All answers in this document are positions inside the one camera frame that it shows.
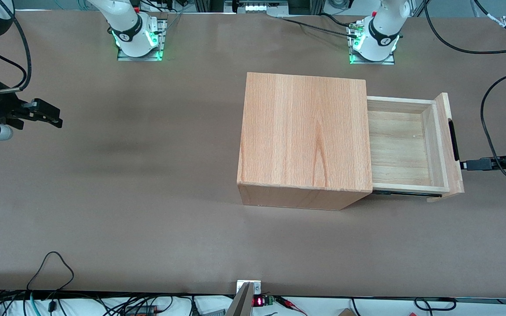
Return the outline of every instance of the black cable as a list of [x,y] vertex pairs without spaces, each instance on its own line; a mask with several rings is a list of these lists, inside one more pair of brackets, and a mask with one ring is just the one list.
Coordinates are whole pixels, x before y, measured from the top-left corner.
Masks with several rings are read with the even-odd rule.
[[323,32],[329,32],[331,34],[337,34],[337,35],[340,35],[340,36],[347,36],[347,37],[352,37],[352,38],[356,38],[357,37],[354,34],[347,34],[347,33],[342,33],[342,32],[336,32],[336,31],[320,28],[319,26],[313,26],[313,25],[310,25],[310,24],[305,24],[304,22],[298,22],[298,21],[294,21],[294,20],[289,20],[287,18],[278,18],[278,19],[285,20],[285,21],[292,22],[292,23],[296,23],[296,24],[300,24],[300,25],[303,25],[303,26],[307,26],[308,28],[320,30],[320,31],[323,31]]
[[46,262],[46,259],[51,254],[57,254],[58,257],[60,257],[60,260],[62,260],[62,263],[64,264],[64,266],[66,266],[66,268],[68,268],[68,270],[70,270],[70,273],[72,274],[72,277],[70,278],[70,280],[68,282],[66,282],[64,285],[60,286],[58,289],[56,289],[56,291],[62,290],[63,288],[65,288],[68,284],[70,284],[74,280],[74,277],[76,276],[74,274],[74,270],[72,270],[72,268],[70,266],[68,266],[68,264],[65,262],[64,258],[62,257],[62,255],[59,252],[51,251],[51,252],[47,253],[46,256],[44,256],[44,259],[42,260],[42,263],[40,264],[40,267],[38,268],[37,272],[34,274],[34,276],[32,278],[30,278],[30,281],[26,284],[26,289],[28,291],[31,291],[30,284],[34,281],[34,279],[36,279],[36,277],[40,273],[40,270],[42,270],[42,267],[44,266],[44,262]]
[[156,9],[158,9],[160,12],[164,12],[163,10],[167,9],[167,8],[163,8],[163,7],[158,7],[155,4],[152,4],[151,2],[148,2],[147,0],[140,0],[140,2],[143,2],[143,3],[147,4],[148,6],[154,7]]
[[6,316],[6,314],[7,314],[7,310],[11,307],[11,305],[12,305],[12,304],[13,304],[13,302],[14,302],[14,298],[16,298],[16,296],[17,296],[17,295],[18,295],[18,294],[15,294],[15,295],[13,296],[13,298],[11,299],[11,301],[9,302],[9,304],[8,304],[8,306],[7,306],[7,307],[5,307],[5,305],[4,305],[5,309],[4,309],[4,312],[1,314],[1,316]]
[[101,298],[100,298],[98,295],[95,295],[95,296],[96,296],[97,298],[93,298],[93,300],[94,300],[94,301],[96,301],[96,302],[98,302],[98,303],[100,303],[100,304],[103,306],[103,308],[104,308],[104,309],[105,309],[105,310],[109,313],[109,315],[110,315],[110,311],[111,311],[111,309],[110,309],[110,308],[108,308],[108,306],[105,304],[105,302],[103,302],[103,300],[101,300]]
[[13,23],[17,27],[18,33],[21,36],[22,44],[25,47],[25,54],[26,54],[26,79],[25,79],[24,83],[22,84],[22,86],[19,87],[20,91],[23,91],[29,85],[30,77],[32,76],[32,73],[33,73],[32,61],[30,60],[29,44],[26,42],[25,32],[23,32],[22,27],[18,23],[18,20],[14,16],[13,12],[11,12],[11,10],[9,10],[9,8],[4,4],[4,2],[2,0],[0,0],[0,6],[12,18]]
[[58,306],[60,306],[60,309],[62,310],[62,314],[64,314],[64,316],[68,316],[66,314],[66,311],[64,310],[64,307],[62,306],[62,302],[60,302],[60,298],[57,298],[56,300],[58,300]]
[[425,10],[425,9],[424,9],[424,5],[425,5],[425,4],[424,4],[423,2],[421,2],[421,4],[422,4],[422,6],[419,6],[419,8],[418,8],[418,9],[419,9],[419,12],[417,12],[417,14],[415,15],[415,16],[416,16],[416,18],[419,18],[419,16],[420,16],[420,15],[423,13],[423,11]]
[[430,26],[430,30],[432,30],[432,32],[434,33],[434,36],[436,36],[436,38],[438,38],[438,40],[440,42],[442,42],[442,44],[452,48],[453,50],[457,50],[458,52],[462,52],[462,53],[466,53],[466,54],[504,54],[504,53],[506,53],[506,50],[486,50],[486,51],[465,50],[463,48],[456,47],[456,46],[450,44],[449,42],[446,42],[446,40],[444,40],[444,38],[442,38],[440,36],[440,34],[438,34],[438,32],[436,32],[436,29],[434,28],[432,22],[430,21],[430,16],[428,14],[428,8],[427,8],[427,2],[424,2],[424,11],[425,11],[425,16],[427,18],[427,22]]
[[171,297],[171,302],[169,302],[169,305],[167,305],[167,307],[164,308],[163,310],[160,310],[159,313],[164,312],[164,311],[168,310],[171,307],[171,305],[173,304],[173,296],[170,296],[170,297]]
[[351,302],[353,302],[353,309],[355,310],[355,314],[357,316],[360,316],[360,313],[358,312],[358,309],[357,309],[357,304],[355,303],[355,298],[351,298]]
[[1,56],[0,55],[0,59],[3,60],[4,62],[8,63],[8,64],[11,64],[12,66],[15,66],[16,68],[18,68],[21,72],[22,72],[22,79],[21,81],[14,85],[13,88],[17,88],[18,86],[20,86],[23,82],[25,82],[25,79],[26,79],[26,70],[20,65],[20,64],[17,64],[16,62],[8,59],[8,58],[5,58],[4,56]]
[[[483,12],[486,16],[488,16],[488,18],[491,18],[492,20],[495,19],[497,20],[496,18],[494,18],[491,14],[489,14],[489,12],[484,8],[484,6],[481,5],[480,1],[479,0],[473,0],[476,5],[478,6],[478,8],[480,8],[481,12]],[[502,24],[502,22],[500,22],[499,20],[496,21],[500,26],[502,26],[502,28],[504,28],[506,30],[506,25]]]
[[177,13],[177,10],[175,10],[174,8],[158,7],[155,4],[152,4],[151,2],[149,2],[148,0],[140,0],[140,1],[147,4],[148,6],[158,9],[160,12],[165,12],[164,10],[169,10],[169,11],[174,11],[175,13]]
[[[425,305],[427,306],[426,308],[424,307],[421,307],[417,302],[424,302]],[[452,302],[452,306],[450,307],[447,307],[447,308],[431,308],[430,307],[430,304],[427,302],[426,299],[424,298],[415,298],[413,300],[413,304],[415,304],[415,307],[416,308],[419,308],[420,310],[423,310],[424,312],[429,312],[430,316],[433,316],[432,315],[432,312],[433,311],[437,311],[437,312],[448,312],[450,310],[453,310],[456,308],[456,300],[451,300]]]
[[335,24],[339,24],[340,26],[345,26],[346,28],[349,27],[350,24],[353,24],[355,22],[350,22],[350,23],[343,23],[343,22],[340,22],[339,20],[337,20],[334,16],[332,16],[331,14],[327,14],[325,12],[321,12],[320,14],[318,14],[320,16],[327,16],[328,18],[331,19],[331,21],[333,21]]
[[481,100],[481,107],[480,107],[480,118],[481,118],[481,125],[484,128],[484,133],[486,138],[488,139],[489,148],[492,150],[493,158],[495,162],[497,163],[497,166],[499,170],[506,176],[506,171],[501,167],[501,162],[499,160],[499,157],[497,156],[497,153],[495,152],[495,148],[493,147],[492,138],[489,136],[488,127],[485,124],[485,118],[484,118],[484,106],[485,106],[485,100],[488,98],[489,93],[493,90],[495,86],[497,86],[500,82],[506,79],[506,76],[500,78],[492,86],[489,87],[487,92],[484,94],[484,98]]
[[188,316],[191,316],[194,301],[193,301],[193,300],[191,300],[191,298],[187,298],[187,297],[185,297],[185,296],[177,296],[177,298],[186,298],[187,300],[191,301],[191,311],[190,311],[190,312],[188,312]]

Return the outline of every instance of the open drawer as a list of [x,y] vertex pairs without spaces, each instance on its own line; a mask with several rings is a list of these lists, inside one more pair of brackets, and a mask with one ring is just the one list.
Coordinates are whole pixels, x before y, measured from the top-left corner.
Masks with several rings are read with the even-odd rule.
[[436,100],[368,97],[372,182],[375,190],[444,195],[450,192],[442,135],[448,134],[446,94]]
[[340,210],[368,194],[464,192],[448,96],[372,97],[365,80],[247,74],[244,204]]

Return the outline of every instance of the wooden cabinet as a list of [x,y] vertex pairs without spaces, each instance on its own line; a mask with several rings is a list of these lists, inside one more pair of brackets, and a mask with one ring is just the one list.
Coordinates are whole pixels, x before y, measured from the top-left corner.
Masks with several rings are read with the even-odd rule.
[[365,80],[247,74],[244,204],[340,210],[368,194],[463,192],[448,96],[370,97]]

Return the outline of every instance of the table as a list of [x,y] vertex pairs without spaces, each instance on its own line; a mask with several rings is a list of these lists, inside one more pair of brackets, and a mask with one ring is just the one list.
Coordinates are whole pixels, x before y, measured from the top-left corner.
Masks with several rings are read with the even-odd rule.
[[[76,272],[70,290],[222,294],[260,279],[273,294],[506,298],[499,172],[464,172],[466,193],[440,202],[370,196],[340,212],[243,206],[235,184],[247,72],[365,79],[371,96],[448,92],[468,160],[490,156],[479,106],[506,54],[458,53],[410,18],[395,66],[350,65],[340,36],[263,14],[185,14],[162,62],[117,62],[98,12],[18,19],[33,60],[20,96],[58,106],[64,127],[27,122],[0,142],[0,288],[24,288],[57,250]],[[506,48],[490,20],[434,23],[456,45]],[[24,63],[14,28],[0,53]],[[0,80],[19,79],[0,62]],[[506,81],[486,120],[504,154]],[[68,277],[52,258],[33,287]]]

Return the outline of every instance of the green led light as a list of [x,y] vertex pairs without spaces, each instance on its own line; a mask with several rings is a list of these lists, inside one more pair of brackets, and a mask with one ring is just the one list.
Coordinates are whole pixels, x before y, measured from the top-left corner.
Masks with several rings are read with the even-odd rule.
[[150,33],[148,31],[145,31],[145,34],[146,34],[146,37],[149,40],[149,44],[151,46],[156,46],[157,45],[157,35],[155,35],[153,33]]

